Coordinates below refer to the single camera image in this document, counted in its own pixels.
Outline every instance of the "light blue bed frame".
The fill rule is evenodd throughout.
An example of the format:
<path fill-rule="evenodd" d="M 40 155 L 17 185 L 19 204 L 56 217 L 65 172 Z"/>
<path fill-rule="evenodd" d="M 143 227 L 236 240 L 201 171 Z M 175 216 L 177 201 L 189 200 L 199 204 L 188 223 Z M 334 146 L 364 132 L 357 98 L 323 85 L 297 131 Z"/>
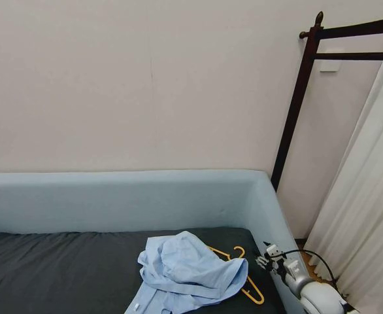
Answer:
<path fill-rule="evenodd" d="M 0 232 L 217 226 L 249 229 L 260 251 L 265 249 L 263 241 L 284 251 L 296 248 L 276 193 L 262 171 L 0 173 Z M 287 312 L 304 313 L 280 278 L 272 277 Z"/>

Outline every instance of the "rack finial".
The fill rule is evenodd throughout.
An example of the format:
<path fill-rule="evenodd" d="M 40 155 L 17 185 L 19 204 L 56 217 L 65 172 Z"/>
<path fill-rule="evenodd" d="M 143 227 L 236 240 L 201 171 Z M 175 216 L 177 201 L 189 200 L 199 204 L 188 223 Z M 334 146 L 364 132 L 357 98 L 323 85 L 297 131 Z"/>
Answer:
<path fill-rule="evenodd" d="M 318 15 L 316 16 L 316 19 L 315 19 L 315 25 L 318 25 L 320 26 L 321 23 L 322 23 L 322 20 L 324 19 L 324 13 L 322 11 L 320 11 L 318 13 Z"/>

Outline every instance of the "white curtain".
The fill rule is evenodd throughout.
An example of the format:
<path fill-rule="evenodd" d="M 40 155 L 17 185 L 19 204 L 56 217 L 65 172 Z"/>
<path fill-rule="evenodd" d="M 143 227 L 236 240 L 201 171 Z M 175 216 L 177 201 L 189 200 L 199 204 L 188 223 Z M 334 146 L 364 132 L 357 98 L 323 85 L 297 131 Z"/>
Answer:
<path fill-rule="evenodd" d="M 383 63 L 305 248 L 325 258 L 349 302 L 383 314 Z"/>

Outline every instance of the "bed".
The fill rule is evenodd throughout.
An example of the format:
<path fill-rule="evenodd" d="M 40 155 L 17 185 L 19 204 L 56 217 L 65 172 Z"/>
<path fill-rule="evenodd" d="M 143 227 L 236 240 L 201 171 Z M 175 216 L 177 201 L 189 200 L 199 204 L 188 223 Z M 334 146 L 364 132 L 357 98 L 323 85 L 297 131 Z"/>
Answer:
<path fill-rule="evenodd" d="M 245 170 L 0 174 L 0 313 L 123 313 L 146 238 L 175 230 L 232 255 L 244 247 L 265 297 L 256 305 L 240 292 L 196 313 L 297 313 L 280 279 L 256 266 L 263 241 L 295 242 L 268 176 Z"/>

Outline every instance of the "white wall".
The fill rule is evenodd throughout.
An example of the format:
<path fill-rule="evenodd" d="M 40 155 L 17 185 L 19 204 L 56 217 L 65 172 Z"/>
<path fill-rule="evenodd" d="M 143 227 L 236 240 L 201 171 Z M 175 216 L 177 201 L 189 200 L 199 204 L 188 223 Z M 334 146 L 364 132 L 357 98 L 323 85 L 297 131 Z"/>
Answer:
<path fill-rule="evenodd" d="M 0 1 L 0 171 L 271 172 L 308 30 L 378 1 Z M 383 37 L 352 49 L 383 50 Z M 378 63 L 312 78 L 280 201 L 310 228 Z"/>

